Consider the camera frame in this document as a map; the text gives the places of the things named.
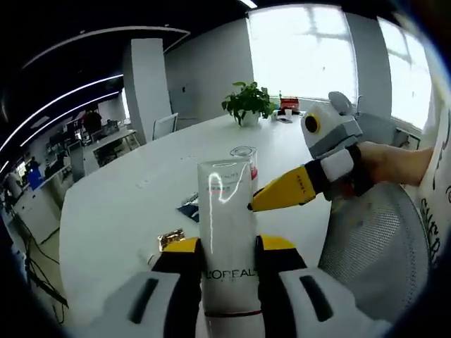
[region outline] white wall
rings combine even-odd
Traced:
[[[99,104],[99,114],[102,117],[102,124],[107,120],[125,120],[125,111],[122,105],[121,96]]]
[[[252,59],[246,20],[222,25],[167,53],[166,78],[179,124],[198,123],[224,115],[221,102],[232,83],[252,82]],[[177,106],[188,106],[177,111]]]

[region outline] green leaves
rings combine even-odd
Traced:
[[[246,116],[246,112],[258,113],[263,118],[268,118],[272,114],[275,105],[269,101],[267,88],[258,89],[256,82],[249,85],[236,82],[233,85],[241,87],[240,93],[227,95],[221,105],[223,110],[228,111],[238,121],[239,125]]]

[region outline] robot ear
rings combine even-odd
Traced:
[[[330,92],[329,100],[332,107],[341,115],[352,115],[351,101],[340,92]]]

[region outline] black ceiling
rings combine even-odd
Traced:
[[[261,7],[302,1],[254,0]],[[346,11],[394,20],[388,1],[308,1],[342,5]],[[27,117],[56,97],[87,83],[121,74],[125,45],[131,38],[161,37],[166,47],[182,37],[179,32],[129,30],[79,39],[44,54],[48,48],[80,34],[126,26],[169,26],[190,32],[192,39],[203,32],[238,18],[248,8],[238,0],[122,1],[99,4],[79,1],[17,4],[10,1],[0,20],[0,144]],[[52,105],[42,114],[60,115],[96,97],[121,90],[122,78],[83,89]],[[37,116],[4,147],[0,158],[20,156],[18,146],[32,131]]]

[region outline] white pillar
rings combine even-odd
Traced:
[[[346,13],[359,77],[360,110],[382,118],[392,113],[392,80],[387,47],[379,22]]]
[[[150,142],[155,120],[171,114],[161,39],[133,39],[125,50],[124,87],[130,121],[141,144]]]

